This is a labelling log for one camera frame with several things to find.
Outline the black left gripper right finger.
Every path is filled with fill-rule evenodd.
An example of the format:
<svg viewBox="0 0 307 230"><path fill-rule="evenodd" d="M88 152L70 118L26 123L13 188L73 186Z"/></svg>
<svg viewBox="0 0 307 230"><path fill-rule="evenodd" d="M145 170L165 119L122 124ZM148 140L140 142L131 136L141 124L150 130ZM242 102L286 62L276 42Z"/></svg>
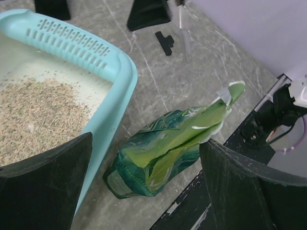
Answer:
<svg viewBox="0 0 307 230"><path fill-rule="evenodd" d="M305 230L307 179L268 167L213 139L200 144L218 230Z"/></svg>

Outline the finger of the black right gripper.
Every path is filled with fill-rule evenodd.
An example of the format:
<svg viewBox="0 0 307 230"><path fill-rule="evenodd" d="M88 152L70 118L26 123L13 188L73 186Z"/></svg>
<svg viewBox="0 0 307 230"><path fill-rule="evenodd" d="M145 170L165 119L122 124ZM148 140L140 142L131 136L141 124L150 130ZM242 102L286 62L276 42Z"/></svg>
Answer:
<svg viewBox="0 0 307 230"><path fill-rule="evenodd" d="M133 32L170 21L171 12L166 0L134 0L127 28Z"/></svg>

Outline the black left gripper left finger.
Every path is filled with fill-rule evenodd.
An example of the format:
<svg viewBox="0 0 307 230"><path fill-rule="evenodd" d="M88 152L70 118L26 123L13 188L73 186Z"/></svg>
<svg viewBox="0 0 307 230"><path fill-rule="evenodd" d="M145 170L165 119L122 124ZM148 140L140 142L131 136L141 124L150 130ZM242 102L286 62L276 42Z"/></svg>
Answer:
<svg viewBox="0 0 307 230"><path fill-rule="evenodd" d="M69 230L92 154L92 133L0 168L2 230Z"/></svg>

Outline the black bag clip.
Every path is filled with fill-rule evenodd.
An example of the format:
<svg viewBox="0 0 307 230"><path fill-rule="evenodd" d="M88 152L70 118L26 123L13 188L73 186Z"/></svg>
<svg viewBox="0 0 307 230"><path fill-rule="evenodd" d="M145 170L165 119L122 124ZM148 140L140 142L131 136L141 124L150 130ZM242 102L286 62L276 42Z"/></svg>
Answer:
<svg viewBox="0 0 307 230"><path fill-rule="evenodd" d="M174 47L174 39L171 35L168 35L166 37L163 36L161 31L158 31L155 33L155 36L160 43L164 53L166 56L172 55L172 48Z"/></svg>

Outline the clear plastic scoop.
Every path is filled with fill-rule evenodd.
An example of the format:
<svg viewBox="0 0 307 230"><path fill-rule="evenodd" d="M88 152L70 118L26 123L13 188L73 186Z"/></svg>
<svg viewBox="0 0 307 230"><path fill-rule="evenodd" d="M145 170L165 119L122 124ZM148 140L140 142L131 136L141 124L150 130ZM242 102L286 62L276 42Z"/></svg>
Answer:
<svg viewBox="0 0 307 230"><path fill-rule="evenodd" d="M184 0L175 0L171 8L174 32L179 36L182 53L188 59L191 55L189 42L189 16Z"/></svg>

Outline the green litter bag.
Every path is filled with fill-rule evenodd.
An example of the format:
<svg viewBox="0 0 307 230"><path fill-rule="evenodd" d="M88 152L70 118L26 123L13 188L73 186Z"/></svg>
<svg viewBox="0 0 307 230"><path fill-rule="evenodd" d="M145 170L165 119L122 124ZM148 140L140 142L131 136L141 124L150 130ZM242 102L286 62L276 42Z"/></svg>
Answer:
<svg viewBox="0 0 307 230"><path fill-rule="evenodd" d="M199 159L199 145L221 130L245 86L242 80L232 82L209 105L170 111L140 129L105 171L108 189L118 199L160 193Z"/></svg>

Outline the teal litter box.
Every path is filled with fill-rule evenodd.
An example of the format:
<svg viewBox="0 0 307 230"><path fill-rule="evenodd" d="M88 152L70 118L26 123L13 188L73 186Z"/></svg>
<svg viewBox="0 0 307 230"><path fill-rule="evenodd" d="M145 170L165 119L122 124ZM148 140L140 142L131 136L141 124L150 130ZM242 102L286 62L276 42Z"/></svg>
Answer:
<svg viewBox="0 0 307 230"><path fill-rule="evenodd" d="M70 85L89 109L84 132L93 151L81 189L82 202L105 157L138 80L137 68L104 39L28 9L0 14L0 87L33 78Z"/></svg>

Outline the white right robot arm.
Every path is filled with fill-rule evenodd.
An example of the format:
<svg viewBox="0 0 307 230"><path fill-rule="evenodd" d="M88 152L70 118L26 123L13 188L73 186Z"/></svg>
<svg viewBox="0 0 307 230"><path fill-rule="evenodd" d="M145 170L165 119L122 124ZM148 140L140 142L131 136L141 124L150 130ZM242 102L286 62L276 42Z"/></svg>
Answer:
<svg viewBox="0 0 307 230"><path fill-rule="evenodd" d="M127 28L137 31L145 27L173 22L174 32L180 38L184 60L191 55L188 38L189 17L183 0L135 0L130 11ZM307 114L307 82L296 80L287 83L263 102L241 129L240 135L250 145L269 145L268 136L280 126L293 128L298 118Z"/></svg>

